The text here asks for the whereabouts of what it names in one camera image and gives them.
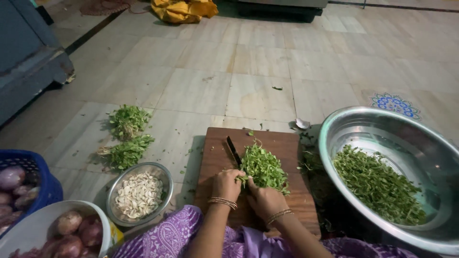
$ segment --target yellow cloth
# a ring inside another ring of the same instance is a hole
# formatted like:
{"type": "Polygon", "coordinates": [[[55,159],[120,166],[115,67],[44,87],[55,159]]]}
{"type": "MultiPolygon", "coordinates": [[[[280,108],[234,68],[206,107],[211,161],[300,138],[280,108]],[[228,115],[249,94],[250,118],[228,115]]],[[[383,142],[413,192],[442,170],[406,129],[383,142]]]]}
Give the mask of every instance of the yellow cloth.
{"type": "Polygon", "coordinates": [[[204,15],[210,18],[218,13],[212,0],[151,0],[151,7],[162,21],[171,23],[199,22],[204,15]]]}

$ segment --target paisley fabric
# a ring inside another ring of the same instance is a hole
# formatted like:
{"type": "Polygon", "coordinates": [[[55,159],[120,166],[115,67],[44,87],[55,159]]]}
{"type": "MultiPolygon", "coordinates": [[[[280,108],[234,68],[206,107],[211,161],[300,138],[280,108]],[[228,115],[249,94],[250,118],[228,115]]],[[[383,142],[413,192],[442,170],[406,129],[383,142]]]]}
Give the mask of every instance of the paisley fabric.
{"type": "MultiPolygon", "coordinates": [[[[182,258],[188,243],[202,224],[198,207],[185,205],[143,235],[125,242],[112,258],[182,258]]],[[[416,258],[406,250],[373,245],[353,238],[334,238],[322,242],[336,258],[416,258]]],[[[226,227],[222,258],[293,258],[284,239],[267,238],[263,232],[242,227],[226,227]]]]}

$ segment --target hand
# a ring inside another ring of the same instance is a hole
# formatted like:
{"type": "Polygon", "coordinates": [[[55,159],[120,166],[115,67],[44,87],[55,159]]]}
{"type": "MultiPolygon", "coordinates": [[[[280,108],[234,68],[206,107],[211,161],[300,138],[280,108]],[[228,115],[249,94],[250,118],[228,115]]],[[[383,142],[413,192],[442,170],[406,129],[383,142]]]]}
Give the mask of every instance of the hand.
{"type": "Polygon", "coordinates": [[[289,209],[284,195],[276,189],[256,186],[251,176],[247,185],[252,193],[251,196],[247,196],[249,204],[265,222],[275,213],[289,209]]]}
{"type": "Polygon", "coordinates": [[[228,169],[218,173],[213,179],[212,197],[220,197],[236,202],[241,193],[241,181],[236,180],[236,177],[245,175],[246,173],[237,169],[228,169]]]}

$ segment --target woven mat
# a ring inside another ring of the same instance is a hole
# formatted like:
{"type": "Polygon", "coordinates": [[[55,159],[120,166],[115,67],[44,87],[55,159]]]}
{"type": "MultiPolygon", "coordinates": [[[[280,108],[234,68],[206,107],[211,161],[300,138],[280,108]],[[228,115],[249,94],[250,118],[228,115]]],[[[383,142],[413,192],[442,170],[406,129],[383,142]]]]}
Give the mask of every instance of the woven mat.
{"type": "Polygon", "coordinates": [[[88,0],[80,8],[83,15],[109,15],[129,8],[137,0],[88,0]]]}

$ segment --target large steel bowl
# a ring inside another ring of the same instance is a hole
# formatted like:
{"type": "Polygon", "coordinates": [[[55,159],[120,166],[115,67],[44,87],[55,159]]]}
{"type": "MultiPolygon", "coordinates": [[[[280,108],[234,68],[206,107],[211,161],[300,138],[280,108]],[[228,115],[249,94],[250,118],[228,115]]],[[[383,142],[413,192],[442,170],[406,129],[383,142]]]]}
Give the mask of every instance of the large steel bowl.
{"type": "Polygon", "coordinates": [[[324,121],[318,145],[328,175],[366,218],[392,236],[421,249],[459,255],[459,151],[441,134],[396,112],[346,107],[324,121]],[[427,214],[426,223],[394,224],[363,204],[346,187],[332,163],[346,144],[369,155],[379,151],[387,165],[419,186],[422,192],[415,197],[427,214]]]}
{"type": "Polygon", "coordinates": [[[113,222],[124,227],[133,227],[144,224],[154,219],[166,207],[172,197],[173,185],[174,183],[172,181],[171,174],[167,168],[161,164],[155,162],[145,162],[132,166],[124,171],[110,188],[106,203],[107,215],[113,222]],[[115,203],[115,198],[118,196],[118,190],[123,187],[123,182],[125,180],[129,179],[131,176],[135,176],[141,173],[148,173],[161,180],[162,191],[166,192],[166,194],[164,200],[155,211],[144,217],[131,219],[121,212],[115,203]]]}

